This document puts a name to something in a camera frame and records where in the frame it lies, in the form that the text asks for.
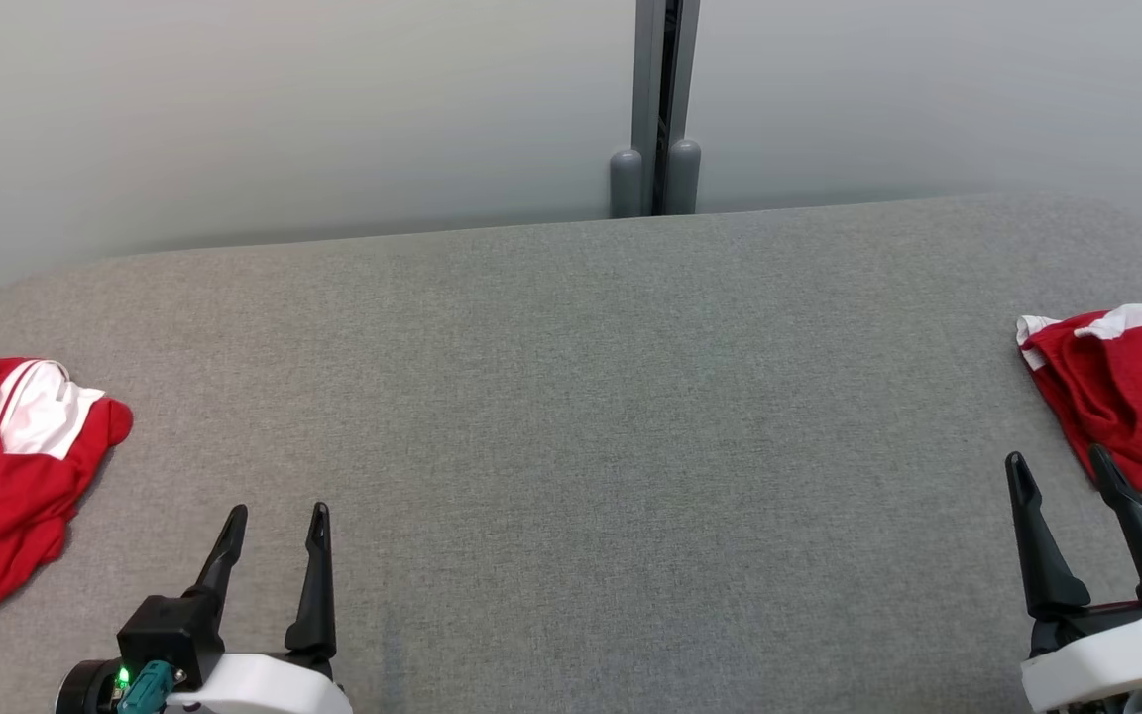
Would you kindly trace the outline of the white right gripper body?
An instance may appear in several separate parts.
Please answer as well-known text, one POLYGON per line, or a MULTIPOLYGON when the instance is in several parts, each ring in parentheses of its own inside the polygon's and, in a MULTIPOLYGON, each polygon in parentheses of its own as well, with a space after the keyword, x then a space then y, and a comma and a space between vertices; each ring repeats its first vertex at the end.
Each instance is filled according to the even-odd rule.
POLYGON ((1021 688, 1034 713, 1142 713, 1142 604, 1029 597, 1021 688))

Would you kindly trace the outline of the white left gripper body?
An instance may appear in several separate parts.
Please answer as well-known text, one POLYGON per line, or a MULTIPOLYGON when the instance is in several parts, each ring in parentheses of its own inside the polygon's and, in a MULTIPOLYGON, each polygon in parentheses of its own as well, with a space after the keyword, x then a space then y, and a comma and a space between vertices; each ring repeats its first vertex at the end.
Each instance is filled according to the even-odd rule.
POLYGON ((174 692, 167 713, 352 713, 339 685, 317 669, 266 653, 226 653, 193 692, 174 692))

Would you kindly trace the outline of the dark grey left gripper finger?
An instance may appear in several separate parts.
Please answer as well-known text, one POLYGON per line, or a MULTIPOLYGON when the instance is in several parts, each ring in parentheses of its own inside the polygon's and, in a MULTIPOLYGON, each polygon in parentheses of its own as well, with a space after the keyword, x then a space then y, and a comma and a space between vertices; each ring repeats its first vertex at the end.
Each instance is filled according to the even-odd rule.
POLYGON ((304 543, 307 552, 293 623, 286 629, 286 650, 307 660, 332 660, 337 652, 330 511, 316 502, 304 543))
POLYGON ((214 597, 214 601, 225 601, 232 569, 239 563, 242 543, 248 527, 248 506, 232 507, 225 524, 219 529, 209 555, 206 557, 198 578, 185 591, 185 597, 214 597))

